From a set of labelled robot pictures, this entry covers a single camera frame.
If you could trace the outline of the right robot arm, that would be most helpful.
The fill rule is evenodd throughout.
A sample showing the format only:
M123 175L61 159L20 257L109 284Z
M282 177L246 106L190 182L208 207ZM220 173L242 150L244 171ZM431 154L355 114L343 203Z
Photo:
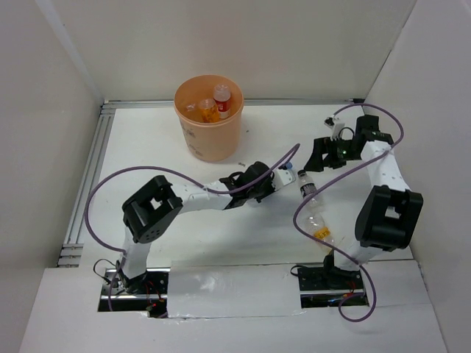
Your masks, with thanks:
M355 222L354 238L340 252L325 256L321 279L329 288L338 288L346 279L357 276L360 265L373 257L411 242L423 206L421 193L411 191L404 181L393 152L393 138L381 132L379 118L363 115L356 120L352 138L343 139L347 127L337 117L325 120L332 135L314 140L313 152L299 171L300 193L307 196L316 191L307 172L337 169L351 160L366 162L372 186Z

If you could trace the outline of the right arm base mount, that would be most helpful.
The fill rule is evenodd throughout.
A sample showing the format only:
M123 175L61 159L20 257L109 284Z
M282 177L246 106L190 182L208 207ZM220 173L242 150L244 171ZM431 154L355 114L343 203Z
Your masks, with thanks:
M364 282L360 273L349 276L327 275L322 267L294 265L290 274L297 278L300 289L301 308L338 307L342 299L344 306L368 306Z

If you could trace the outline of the red label water bottle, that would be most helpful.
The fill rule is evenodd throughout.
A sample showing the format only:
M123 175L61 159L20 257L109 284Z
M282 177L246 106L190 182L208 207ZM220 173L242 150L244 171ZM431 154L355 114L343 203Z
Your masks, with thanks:
M230 88L223 84L216 85L213 89L213 99L218 107L220 119L228 118L231 110Z

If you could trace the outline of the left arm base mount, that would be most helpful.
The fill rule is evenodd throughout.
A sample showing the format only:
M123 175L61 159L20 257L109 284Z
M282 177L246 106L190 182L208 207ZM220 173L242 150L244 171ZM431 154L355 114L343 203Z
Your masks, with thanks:
M116 277L111 290L113 312L145 312L151 318L165 318L170 268L151 268L143 284L126 290Z

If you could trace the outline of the small orange bottle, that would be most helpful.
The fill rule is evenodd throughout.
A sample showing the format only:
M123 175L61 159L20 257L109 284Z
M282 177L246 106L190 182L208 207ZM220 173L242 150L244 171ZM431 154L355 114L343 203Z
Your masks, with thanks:
M219 108L214 99L203 99L198 103L198 109L205 123L217 123L220 121Z

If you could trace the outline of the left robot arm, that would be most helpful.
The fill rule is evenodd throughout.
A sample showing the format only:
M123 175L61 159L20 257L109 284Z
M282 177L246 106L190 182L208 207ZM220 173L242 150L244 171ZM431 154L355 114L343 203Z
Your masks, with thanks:
M290 172L277 169L245 188L268 170L267 165L256 162L245 172L234 172L201 188L193 184L173 185L161 175L152 178L122 206L125 254L117 263L120 286L128 293L142 290L147 280L151 243L164 234L179 214L230 210L249 200L260 203L292 182Z

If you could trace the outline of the black label clear bottle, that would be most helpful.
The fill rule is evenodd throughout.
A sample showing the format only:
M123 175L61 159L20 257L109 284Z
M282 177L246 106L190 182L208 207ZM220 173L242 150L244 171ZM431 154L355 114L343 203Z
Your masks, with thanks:
M312 196L312 193L317 191L317 187L312 177L304 169L297 172L297 183L301 197L303 199L307 196L311 197L305 205L305 209L310 210L312 213L322 213L325 210L323 198L320 195Z

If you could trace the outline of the yellow label clear bottle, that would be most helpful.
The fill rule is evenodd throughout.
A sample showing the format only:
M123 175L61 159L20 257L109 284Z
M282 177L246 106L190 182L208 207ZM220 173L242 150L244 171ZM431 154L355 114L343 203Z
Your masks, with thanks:
M317 240L321 240L331 246L335 245L335 240L331 235L324 218L320 214L312 214L305 217L303 221L304 230Z

